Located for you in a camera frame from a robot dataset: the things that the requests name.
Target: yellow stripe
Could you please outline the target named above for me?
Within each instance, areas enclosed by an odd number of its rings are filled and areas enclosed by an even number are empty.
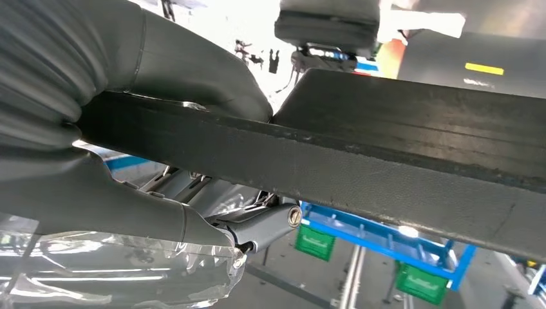
[[[483,66],[481,64],[469,63],[464,65],[464,68],[471,71],[484,72],[489,74],[504,75],[503,68],[495,68],[494,66]]]

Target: metal rod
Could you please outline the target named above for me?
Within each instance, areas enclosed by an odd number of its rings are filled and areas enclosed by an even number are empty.
[[[357,266],[355,267],[355,274],[353,276],[353,284],[351,285],[351,291],[349,294],[349,308],[356,308],[357,295],[360,290],[360,277],[362,276],[362,266],[364,265],[364,256],[366,255],[366,249],[360,247],[358,255]]]
[[[355,248],[353,249],[353,254],[351,256],[351,263],[349,264],[349,271],[347,272],[347,277],[345,278],[345,284],[343,285],[343,292],[341,293],[341,299],[339,301],[340,309],[348,308],[347,306],[349,305],[351,287],[353,284],[355,269],[357,267],[359,252],[360,252],[360,246],[356,245]]]
[[[391,280],[391,284],[389,286],[389,290],[387,291],[387,295],[385,296],[385,299],[383,299],[383,303],[390,304],[392,299],[392,294],[394,292],[394,286],[396,285],[396,271],[397,267],[396,264],[394,265],[393,269],[393,279]]]
[[[285,278],[282,274],[279,274],[272,269],[254,262],[248,262],[245,267],[245,271],[247,273],[260,280],[264,280],[265,282],[268,282],[271,285],[274,285],[292,295],[315,304],[319,308],[330,308],[330,300],[323,299],[320,295],[306,291],[300,287],[300,283],[294,282],[289,278]]]
[[[269,254],[269,246],[267,246],[267,248],[265,249],[264,253],[263,253],[263,261],[261,262],[261,264],[263,266],[265,266],[265,263],[267,262],[267,255]]]

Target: plastic sheet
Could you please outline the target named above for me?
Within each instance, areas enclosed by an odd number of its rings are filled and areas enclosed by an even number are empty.
[[[38,222],[0,214],[0,301],[11,308],[202,308],[227,297],[246,256],[101,232],[39,236]]]

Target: green plastic crate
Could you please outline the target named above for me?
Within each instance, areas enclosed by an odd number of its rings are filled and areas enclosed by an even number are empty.
[[[409,295],[439,305],[447,290],[448,279],[425,272],[417,267],[399,263],[396,287]]]
[[[299,227],[295,248],[315,258],[329,261],[334,249],[335,237],[305,225]]]

